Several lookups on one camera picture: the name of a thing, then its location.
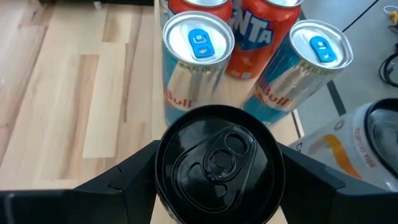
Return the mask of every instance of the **can lid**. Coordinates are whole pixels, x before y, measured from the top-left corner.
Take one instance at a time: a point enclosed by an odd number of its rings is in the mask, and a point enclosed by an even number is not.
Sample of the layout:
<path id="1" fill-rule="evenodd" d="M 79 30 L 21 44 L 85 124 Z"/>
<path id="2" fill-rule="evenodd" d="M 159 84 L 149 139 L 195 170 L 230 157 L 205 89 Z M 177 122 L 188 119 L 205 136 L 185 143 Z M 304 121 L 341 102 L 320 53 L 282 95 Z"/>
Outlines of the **can lid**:
<path id="1" fill-rule="evenodd" d="M 375 154 L 384 166 L 398 177 L 398 99 L 375 103 L 369 111 L 367 130 Z"/>
<path id="2" fill-rule="evenodd" d="M 229 0 L 184 0 L 194 6 L 216 7 L 226 3 Z"/>
<path id="3" fill-rule="evenodd" d="M 184 62 L 212 65 L 231 55 L 234 36 L 220 18 L 207 12 L 188 11 L 167 21 L 163 41 L 165 47 Z"/>
<path id="4" fill-rule="evenodd" d="M 177 119 L 155 162 L 160 194 L 182 223 L 264 223 L 282 198 L 285 172 L 270 131 L 230 106 Z"/>
<path id="5" fill-rule="evenodd" d="M 267 0 L 267 1 L 282 7 L 296 7 L 301 5 L 301 3 L 303 2 L 303 0 Z"/>
<path id="6" fill-rule="evenodd" d="M 325 22 L 303 20 L 290 30 L 290 43 L 304 59 L 327 69 L 342 69 L 354 58 L 348 39 Z"/>

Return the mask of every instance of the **fanta logo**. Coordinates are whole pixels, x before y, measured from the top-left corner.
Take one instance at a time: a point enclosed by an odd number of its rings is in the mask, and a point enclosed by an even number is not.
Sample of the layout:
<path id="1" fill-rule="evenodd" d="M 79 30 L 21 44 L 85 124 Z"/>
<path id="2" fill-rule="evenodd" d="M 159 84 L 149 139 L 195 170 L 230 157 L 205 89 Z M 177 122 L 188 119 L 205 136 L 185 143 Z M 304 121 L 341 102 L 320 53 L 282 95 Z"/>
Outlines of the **fanta logo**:
<path id="1" fill-rule="evenodd" d="M 208 72 L 211 71 L 211 67 L 209 66 L 194 66 L 186 63 L 178 63 L 179 66 L 188 69 L 189 71 L 194 71 L 194 72 Z"/>
<path id="2" fill-rule="evenodd" d="M 189 110 L 192 107 L 192 100 L 177 99 L 170 90 L 166 91 L 166 99 L 172 106 L 181 110 Z"/>
<path id="3" fill-rule="evenodd" d="M 285 107 L 292 102 L 292 100 L 285 96 L 276 96 L 271 91 L 271 86 L 266 83 L 265 78 L 260 78 L 259 84 L 254 90 L 254 94 L 262 103 L 271 104 L 274 106 Z"/>
<path id="4" fill-rule="evenodd" d="M 258 47 L 265 47 L 272 43 L 272 30 L 267 29 L 269 21 L 257 18 L 250 10 L 238 10 L 234 23 L 235 34 L 239 44 L 255 43 Z"/>

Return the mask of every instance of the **pull tab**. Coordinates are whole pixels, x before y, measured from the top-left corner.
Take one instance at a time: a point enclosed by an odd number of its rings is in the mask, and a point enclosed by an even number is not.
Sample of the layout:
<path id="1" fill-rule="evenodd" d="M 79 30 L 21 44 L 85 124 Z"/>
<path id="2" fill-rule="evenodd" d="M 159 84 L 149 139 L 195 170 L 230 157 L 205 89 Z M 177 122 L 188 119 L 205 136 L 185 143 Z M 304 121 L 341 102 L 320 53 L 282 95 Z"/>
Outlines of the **pull tab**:
<path id="1" fill-rule="evenodd" d="M 203 158 L 203 170 L 212 182 L 233 179 L 254 155 L 254 137 L 240 127 L 223 132 Z"/>
<path id="2" fill-rule="evenodd" d="M 211 44 L 209 35 L 203 29 L 191 30 L 188 38 L 196 58 L 205 58 L 214 55 L 213 44 Z"/>
<path id="3" fill-rule="evenodd" d="M 335 52 L 325 38 L 321 36 L 312 37 L 310 40 L 310 45 L 318 56 L 319 61 L 332 62 L 337 59 Z"/>

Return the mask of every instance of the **black pull tab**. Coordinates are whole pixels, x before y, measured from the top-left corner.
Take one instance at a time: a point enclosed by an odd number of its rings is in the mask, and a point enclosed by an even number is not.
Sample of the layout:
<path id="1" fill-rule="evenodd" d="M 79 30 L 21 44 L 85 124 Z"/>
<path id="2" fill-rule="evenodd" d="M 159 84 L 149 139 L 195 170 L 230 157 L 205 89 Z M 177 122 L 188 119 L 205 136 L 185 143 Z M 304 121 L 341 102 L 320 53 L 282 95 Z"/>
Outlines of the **black pull tab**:
<path id="1" fill-rule="evenodd" d="M 203 158 L 203 170 L 213 182 L 233 179 L 254 154 L 254 137 L 240 126 L 224 131 Z"/>

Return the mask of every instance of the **blue pull tab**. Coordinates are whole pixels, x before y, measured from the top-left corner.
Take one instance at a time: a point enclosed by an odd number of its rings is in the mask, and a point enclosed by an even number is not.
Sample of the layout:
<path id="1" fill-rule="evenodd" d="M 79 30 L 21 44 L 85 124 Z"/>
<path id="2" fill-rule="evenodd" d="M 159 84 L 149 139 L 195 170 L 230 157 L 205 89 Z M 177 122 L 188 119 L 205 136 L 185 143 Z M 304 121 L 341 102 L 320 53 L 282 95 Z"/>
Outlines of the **blue pull tab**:
<path id="1" fill-rule="evenodd" d="M 203 29 L 191 30 L 188 38 L 196 58 L 205 58 L 214 55 L 213 44 L 211 44 L 209 35 Z"/>
<path id="2" fill-rule="evenodd" d="M 335 52 L 325 38 L 320 36 L 312 37 L 310 40 L 310 45 L 317 54 L 319 61 L 332 62 L 337 59 Z"/>

